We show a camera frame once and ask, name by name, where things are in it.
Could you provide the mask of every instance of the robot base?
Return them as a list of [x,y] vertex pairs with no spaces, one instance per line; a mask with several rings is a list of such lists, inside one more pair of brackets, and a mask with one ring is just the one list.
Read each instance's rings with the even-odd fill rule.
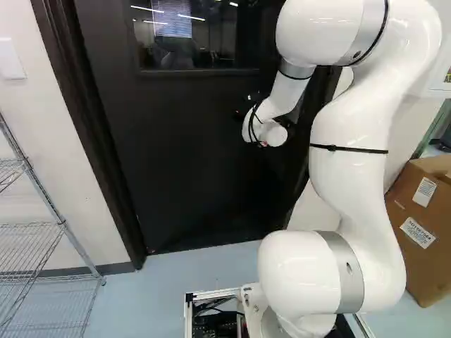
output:
[[[276,314],[268,306],[268,301],[261,290],[259,283],[244,285],[240,290],[242,306],[244,308],[247,331],[249,338],[292,338],[279,323]],[[312,333],[297,333],[297,338],[319,338],[325,334],[315,335]],[[341,315],[337,317],[333,329],[326,338],[354,338],[346,319]]]
[[[238,311],[234,324],[237,332],[230,338],[292,338],[280,327],[276,314],[268,306],[259,283],[246,284],[241,288],[187,293],[184,302],[185,338],[198,336],[194,333],[198,329],[193,325],[194,318],[199,318],[196,316],[205,305],[221,305],[223,310]],[[327,338],[355,338],[347,320],[350,319],[345,319],[342,315],[337,316],[336,330],[332,330]],[[359,326],[362,332],[368,332]]]
[[243,286],[241,299],[250,338],[292,338],[280,326],[258,283]]

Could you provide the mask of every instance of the white robotic arm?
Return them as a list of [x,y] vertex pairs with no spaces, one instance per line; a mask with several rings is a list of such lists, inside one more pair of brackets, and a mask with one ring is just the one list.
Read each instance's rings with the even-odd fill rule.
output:
[[[292,72],[354,70],[350,88],[319,112],[311,131],[309,174],[342,216],[337,232],[274,232],[259,250],[261,289],[291,337],[323,337],[335,313],[380,310],[402,296],[404,261],[383,198],[388,135],[441,35],[425,0],[287,0],[280,12],[276,42]],[[257,136],[279,135],[275,145],[283,137],[271,119],[291,111],[308,82],[281,70],[254,121]]]

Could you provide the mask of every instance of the cable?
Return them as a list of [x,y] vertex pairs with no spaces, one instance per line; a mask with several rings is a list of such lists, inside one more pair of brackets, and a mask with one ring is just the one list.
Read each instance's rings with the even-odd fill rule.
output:
[[242,315],[243,317],[245,316],[244,313],[239,312],[239,311],[224,311],[224,310],[221,310],[219,308],[214,308],[214,307],[205,308],[205,310],[216,310],[216,311],[221,312],[221,313],[236,313],[237,315]]
[[254,130],[254,118],[257,118],[257,120],[261,123],[262,121],[259,119],[259,117],[257,116],[257,110],[259,109],[261,103],[263,102],[263,99],[259,100],[254,107],[252,108],[252,112],[249,115],[249,122],[247,125],[247,133],[249,135],[249,140],[250,143],[257,143],[257,144],[261,144],[261,142],[259,141],[257,135],[255,134],[255,130]]

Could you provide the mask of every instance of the floor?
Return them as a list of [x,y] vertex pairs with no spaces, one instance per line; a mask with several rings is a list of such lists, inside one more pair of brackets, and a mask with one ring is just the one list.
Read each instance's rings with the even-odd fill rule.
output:
[[137,273],[110,275],[85,338],[179,338],[185,292],[257,281],[259,242],[150,256]]
[[[85,338],[179,338],[185,292],[257,281],[259,242],[151,256],[137,273],[110,275],[94,303]],[[405,293],[394,308],[363,314],[376,338],[448,338],[451,296],[422,309]],[[347,315],[356,338],[363,338]]]

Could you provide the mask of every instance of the door frame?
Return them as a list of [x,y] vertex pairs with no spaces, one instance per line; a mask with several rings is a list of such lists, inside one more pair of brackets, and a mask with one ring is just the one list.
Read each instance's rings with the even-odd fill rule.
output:
[[51,66],[75,129],[133,267],[147,257],[104,107],[83,44],[73,0],[31,0]]

